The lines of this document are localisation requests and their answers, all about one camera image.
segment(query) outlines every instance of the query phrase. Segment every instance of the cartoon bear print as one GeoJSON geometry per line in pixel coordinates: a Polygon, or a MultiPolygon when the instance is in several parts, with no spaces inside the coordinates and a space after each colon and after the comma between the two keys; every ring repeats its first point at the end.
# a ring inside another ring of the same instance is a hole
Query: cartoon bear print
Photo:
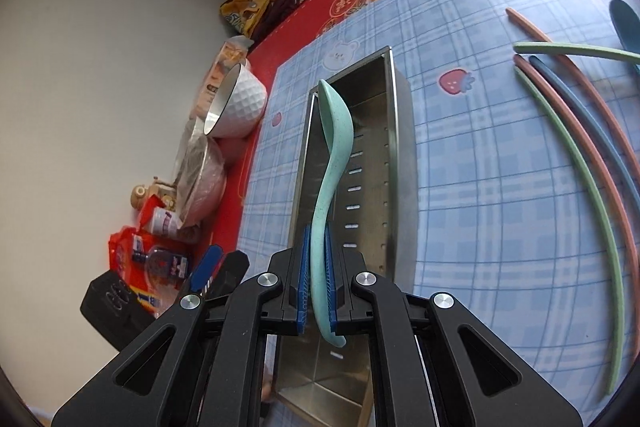
{"type": "Polygon", "coordinates": [[[336,42],[334,47],[324,56],[322,65],[329,71],[342,71],[353,62],[359,45],[358,41],[336,42]]]}

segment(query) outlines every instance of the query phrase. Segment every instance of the spoon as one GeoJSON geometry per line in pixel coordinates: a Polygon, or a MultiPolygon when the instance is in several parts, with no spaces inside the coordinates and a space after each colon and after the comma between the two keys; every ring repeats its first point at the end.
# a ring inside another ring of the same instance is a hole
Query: spoon
{"type": "Polygon", "coordinates": [[[311,267],[311,299],[314,316],[322,337],[336,347],[346,344],[343,336],[331,331],[329,321],[329,302],[327,295],[324,229],[329,207],[334,199],[335,189],[342,177],[353,150],[353,121],[349,108],[337,91],[320,80],[318,84],[318,101],[320,120],[324,140],[329,147],[329,163],[327,164],[314,217],[311,220],[310,267],[311,267]]]}
{"type": "MultiPolygon", "coordinates": [[[[634,9],[623,0],[611,0],[609,15],[622,47],[629,52],[640,53],[640,19],[634,9]]],[[[636,73],[640,66],[634,64],[636,73]]]]}

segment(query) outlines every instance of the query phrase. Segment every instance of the white bowl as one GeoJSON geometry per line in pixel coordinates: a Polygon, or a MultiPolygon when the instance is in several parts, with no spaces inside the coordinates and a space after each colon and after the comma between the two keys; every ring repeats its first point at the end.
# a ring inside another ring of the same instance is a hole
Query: white bowl
{"type": "Polygon", "coordinates": [[[204,134],[210,138],[244,138],[258,123],[267,105],[267,89],[242,64],[226,74],[216,92],[204,134]]]}

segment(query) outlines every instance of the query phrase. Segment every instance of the stainless steel utensil holder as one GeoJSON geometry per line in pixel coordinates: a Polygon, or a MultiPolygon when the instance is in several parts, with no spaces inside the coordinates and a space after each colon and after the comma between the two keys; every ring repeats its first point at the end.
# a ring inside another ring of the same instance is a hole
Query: stainless steel utensil holder
{"type": "MultiPolygon", "coordinates": [[[[367,267],[413,290],[418,228],[415,127],[410,86],[389,47],[363,58],[328,82],[351,111],[353,152],[334,197],[330,219],[344,248],[367,267]]],[[[309,93],[289,244],[310,223],[329,160],[317,89],[309,93]]],[[[309,422],[364,427],[373,404],[366,335],[342,349],[319,334],[311,309],[304,335],[279,337],[274,374],[278,398],[309,422]]]]}

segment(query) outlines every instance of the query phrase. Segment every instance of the chopsticks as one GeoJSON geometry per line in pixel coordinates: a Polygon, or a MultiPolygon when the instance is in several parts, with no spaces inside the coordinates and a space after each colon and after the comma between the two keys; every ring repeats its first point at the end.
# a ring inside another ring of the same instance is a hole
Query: chopsticks
{"type": "Polygon", "coordinates": [[[571,107],[574,114],[578,116],[580,121],[584,124],[585,129],[591,136],[596,139],[601,149],[607,153],[609,158],[613,163],[616,164],[620,175],[622,176],[622,182],[626,187],[626,190],[631,194],[632,203],[636,208],[636,214],[640,217],[640,193],[638,193],[638,188],[631,178],[631,174],[629,174],[629,170],[626,168],[625,163],[622,161],[622,156],[616,151],[616,148],[613,146],[613,143],[604,132],[604,129],[600,126],[600,124],[596,121],[593,115],[589,112],[589,110],[585,107],[585,105],[580,101],[580,99],[575,96],[574,92],[569,89],[569,87],[557,76],[553,71],[551,71],[547,66],[540,60],[539,58],[532,56],[529,57],[529,64],[531,64],[538,73],[540,73],[543,78],[553,86],[553,88],[560,93],[560,96],[564,98],[564,101],[571,107]]]}
{"type": "MultiPolygon", "coordinates": [[[[530,22],[523,15],[519,14],[513,8],[506,9],[507,16],[509,20],[513,22],[516,26],[519,26],[525,32],[527,32],[532,38],[537,39],[539,41],[551,42],[551,39],[547,37],[540,29],[538,29],[532,22],[530,22]]],[[[616,117],[613,115],[609,106],[604,101],[603,97],[601,97],[600,93],[593,87],[593,84],[589,81],[589,79],[585,76],[582,71],[579,70],[578,66],[566,55],[558,55],[556,59],[560,64],[562,64],[569,72],[569,74],[574,77],[574,79],[580,84],[580,87],[587,92],[587,95],[591,100],[595,103],[602,117],[604,118],[611,135],[618,142],[618,145],[622,149],[622,152],[625,153],[626,161],[629,163],[631,170],[633,172],[634,178],[637,183],[640,183],[640,163],[638,163],[638,159],[636,158],[636,153],[634,152],[633,147],[631,147],[631,143],[624,131],[622,131],[622,127],[616,120],[616,117]]]]}
{"type": "Polygon", "coordinates": [[[545,55],[582,55],[584,57],[610,58],[632,64],[640,64],[640,55],[626,50],[591,46],[590,44],[571,44],[569,42],[516,42],[516,53],[542,53],[545,55]]]}
{"type": "Polygon", "coordinates": [[[614,301],[614,327],[613,327],[613,350],[611,355],[611,364],[609,366],[609,376],[607,378],[607,394],[613,393],[615,390],[616,381],[618,379],[618,374],[620,372],[620,366],[622,365],[622,351],[624,346],[624,325],[625,325],[625,309],[624,309],[624,294],[623,294],[623,282],[622,282],[622,273],[620,270],[620,263],[618,261],[618,249],[616,247],[616,240],[613,235],[613,229],[611,228],[611,223],[609,220],[609,214],[607,213],[607,207],[602,200],[602,196],[598,190],[595,180],[593,179],[593,175],[587,166],[587,162],[584,157],[580,153],[580,149],[576,145],[574,139],[571,136],[571,133],[567,130],[562,123],[561,118],[558,116],[554,108],[547,101],[545,96],[540,92],[540,90],[536,87],[541,83],[544,83],[544,79],[537,73],[536,70],[533,69],[532,66],[529,66],[526,61],[516,55],[514,57],[514,61],[516,62],[516,74],[519,79],[523,82],[523,84],[530,90],[533,97],[538,100],[540,105],[542,106],[545,114],[558,131],[558,134],[562,138],[562,141],[566,145],[569,150],[570,155],[572,156],[575,165],[580,171],[584,182],[587,186],[587,191],[593,201],[593,204],[596,208],[596,213],[598,216],[598,221],[600,222],[600,228],[605,238],[606,248],[607,248],[607,257],[609,259],[609,265],[611,270],[611,280],[612,280],[612,296],[614,301]],[[521,67],[522,64],[526,64],[525,70],[528,75],[523,72],[521,67]]]}

